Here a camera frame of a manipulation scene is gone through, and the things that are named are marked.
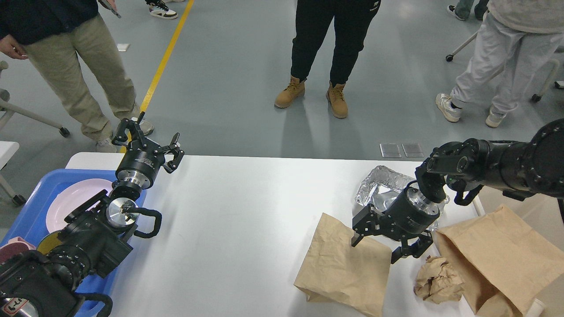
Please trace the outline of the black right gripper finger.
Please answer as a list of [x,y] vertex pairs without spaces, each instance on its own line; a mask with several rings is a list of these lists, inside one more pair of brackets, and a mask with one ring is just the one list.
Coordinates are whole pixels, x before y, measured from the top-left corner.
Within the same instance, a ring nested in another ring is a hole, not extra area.
[[363,207],[352,219],[354,236],[351,238],[351,246],[356,247],[366,236],[387,236],[387,221],[388,216],[373,204]]
[[[409,239],[417,238],[415,243],[409,245]],[[399,240],[401,246],[397,247],[391,255],[391,264],[395,264],[400,258],[406,258],[412,256],[414,258],[419,258],[423,253],[432,245],[433,238],[430,232],[421,232],[419,234],[413,233],[401,233],[399,235]]]

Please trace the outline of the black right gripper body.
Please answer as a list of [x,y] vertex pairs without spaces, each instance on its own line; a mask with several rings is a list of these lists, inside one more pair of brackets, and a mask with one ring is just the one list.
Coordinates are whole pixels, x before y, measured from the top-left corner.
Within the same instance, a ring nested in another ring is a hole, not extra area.
[[415,187],[405,188],[395,199],[385,200],[383,206],[382,234],[395,241],[417,237],[441,214],[441,204]]

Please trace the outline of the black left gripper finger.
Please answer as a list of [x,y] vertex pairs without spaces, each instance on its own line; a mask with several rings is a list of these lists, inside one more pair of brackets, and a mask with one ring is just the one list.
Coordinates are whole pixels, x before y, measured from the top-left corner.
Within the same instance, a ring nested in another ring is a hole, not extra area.
[[144,117],[145,112],[141,112],[139,117],[122,119],[111,137],[111,144],[125,148],[126,152],[152,152],[152,140],[141,126],[147,122]]
[[[159,146],[159,159],[162,159],[163,161],[161,166],[169,174],[177,170],[183,156],[185,155],[185,151],[181,149],[181,146],[178,143],[180,136],[180,133],[175,133],[169,145]],[[173,157],[171,160],[167,161],[165,158],[166,155],[173,155]]]

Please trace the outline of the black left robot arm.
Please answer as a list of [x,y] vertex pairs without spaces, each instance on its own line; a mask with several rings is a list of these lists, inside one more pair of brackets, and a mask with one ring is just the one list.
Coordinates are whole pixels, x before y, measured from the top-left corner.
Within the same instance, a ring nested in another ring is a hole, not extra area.
[[111,142],[126,152],[115,171],[110,192],[93,195],[65,217],[59,245],[48,253],[23,251],[1,264],[3,317],[74,317],[86,301],[103,303],[99,317],[111,314],[113,301],[102,293],[79,293],[90,275],[109,275],[132,251],[132,236],[156,236],[159,211],[139,207],[136,200],[151,188],[160,168],[175,171],[185,151],[176,133],[167,146],[147,138],[137,120],[123,119]]

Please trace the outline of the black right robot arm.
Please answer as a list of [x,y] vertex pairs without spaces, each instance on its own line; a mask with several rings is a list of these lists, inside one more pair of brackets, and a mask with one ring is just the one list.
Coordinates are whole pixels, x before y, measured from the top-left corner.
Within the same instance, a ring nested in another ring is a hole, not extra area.
[[446,201],[444,187],[455,191],[454,203],[467,206],[483,187],[523,201],[541,193],[563,199],[564,121],[543,126],[530,142],[468,139],[436,147],[415,169],[415,177],[378,166],[358,192],[363,206],[352,219],[357,246],[366,236],[386,236],[401,245],[391,255],[421,257],[433,243],[429,227]]

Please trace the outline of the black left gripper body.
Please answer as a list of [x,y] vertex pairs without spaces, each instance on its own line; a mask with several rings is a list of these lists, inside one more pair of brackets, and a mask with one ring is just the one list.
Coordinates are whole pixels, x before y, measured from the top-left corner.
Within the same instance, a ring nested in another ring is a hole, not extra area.
[[140,148],[126,150],[115,176],[120,182],[130,182],[148,189],[153,186],[161,166],[165,164],[163,154],[155,154],[153,151],[145,152]]

